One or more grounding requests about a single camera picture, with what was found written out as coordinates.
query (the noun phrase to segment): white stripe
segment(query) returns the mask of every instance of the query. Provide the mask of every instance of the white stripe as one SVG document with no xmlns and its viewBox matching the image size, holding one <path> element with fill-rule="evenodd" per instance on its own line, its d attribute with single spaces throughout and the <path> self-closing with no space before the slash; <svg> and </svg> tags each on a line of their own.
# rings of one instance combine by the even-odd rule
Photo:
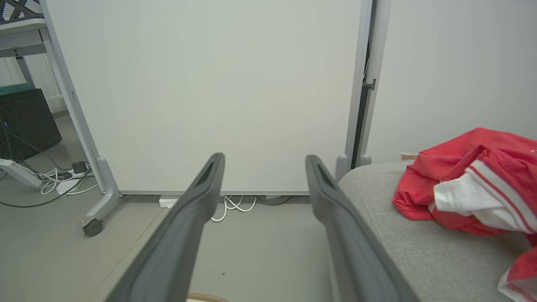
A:
<svg viewBox="0 0 537 302">
<path fill-rule="evenodd" d="M 490 183 L 492 183 L 498 190 L 500 190 L 504 195 L 509 198 L 515 207 L 519 210 L 520 214 L 524 217 L 530 228 L 537 231 L 537 218 L 533 212 L 529 209 L 528 205 L 524 202 L 522 197 L 501 177 L 499 177 L 494 171 L 492 171 L 487 165 L 479 160 L 474 161 L 471 164 L 484 178 L 486 178 Z M 516 210 L 511 206 L 511 204 L 505 200 L 494 188 L 490 187 L 485 181 L 483 181 L 479 176 L 477 176 L 471 169 L 467 168 L 466 172 L 472 175 L 478 182 L 480 182 L 484 188 L 487 188 L 505 207 L 511 212 L 513 217 L 517 220 L 520 228 L 524 230 L 525 233 L 532 234 L 533 232 L 524 225 L 522 219 Z"/>
</svg>

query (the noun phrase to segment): gray floor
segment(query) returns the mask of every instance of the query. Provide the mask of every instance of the gray floor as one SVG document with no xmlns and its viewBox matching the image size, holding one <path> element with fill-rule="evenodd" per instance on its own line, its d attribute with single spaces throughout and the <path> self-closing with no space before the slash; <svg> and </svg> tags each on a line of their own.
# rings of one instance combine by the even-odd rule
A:
<svg viewBox="0 0 537 302">
<path fill-rule="evenodd" d="M 84 160 L 69 117 L 57 120 L 63 141 L 27 162 L 50 171 Z M 83 188 L 95 181 L 87 181 Z M 35 204 L 42 196 L 8 176 L 3 202 Z M 102 219 L 105 229 L 87 238 L 75 227 L 100 198 L 99 190 L 35 208 L 0 205 L 0 301 L 103 301 L 167 214 L 157 196 L 126 196 Z M 219 206 L 216 216 L 223 211 Z M 288 204 L 258 204 L 248 213 L 228 211 L 208 222 L 201 239 L 191 291 L 230 302 L 331 301 L 324 229 L 307 197 Z"/>
</svg>

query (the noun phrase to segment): metal bracket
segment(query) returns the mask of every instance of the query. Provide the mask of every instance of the metal bracket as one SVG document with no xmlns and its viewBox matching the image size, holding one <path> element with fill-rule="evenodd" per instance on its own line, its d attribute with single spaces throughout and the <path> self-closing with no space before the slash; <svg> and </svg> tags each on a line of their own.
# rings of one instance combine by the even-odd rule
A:
<svg viewBox="0 0 537 302">
<path fill-rule="evenodd" d="M 77 223 L 78 228 L 85 227 L 121 195 L 106 159 L 104 157 L 97 158 L 97 165 L 105 183 L 105 193 L 102 199 Z"/>
<path fill-rule="evenodd" d="M 337 157 L 336 160 L 336 175 L 334 179 L 339 182 L 347 172 L 349 172 L 349 157 L 346 154 L 342 154 Z"/>
</svg>

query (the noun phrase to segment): tan object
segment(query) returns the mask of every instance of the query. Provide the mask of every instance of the tan object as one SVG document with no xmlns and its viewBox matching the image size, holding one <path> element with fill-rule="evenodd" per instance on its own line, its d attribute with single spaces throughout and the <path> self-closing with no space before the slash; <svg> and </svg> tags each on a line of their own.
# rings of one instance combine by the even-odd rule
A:
<svg viewBox="0 0 537 302">
<path fill-rule="evenodd" d="M 199 292 L 189 292 L 186 297 L 186 302 L 229 302 L 228 300 L 218 297 L 211 296 L 210 294 L 204 294 Z"/>
</svg>

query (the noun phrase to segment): power adapter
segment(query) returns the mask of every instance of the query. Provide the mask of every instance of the power adapter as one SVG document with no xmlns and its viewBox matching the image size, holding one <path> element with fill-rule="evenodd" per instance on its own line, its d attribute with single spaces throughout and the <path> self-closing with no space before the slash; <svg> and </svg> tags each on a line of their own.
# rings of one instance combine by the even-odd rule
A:
<svg viewBox="0 0 537 302">
<path fill-rule="evenodd" d="M 71 167 L 75 174 L 84 173 L 88 170 L 85 162 L 74 162 Z"/>
</svg>

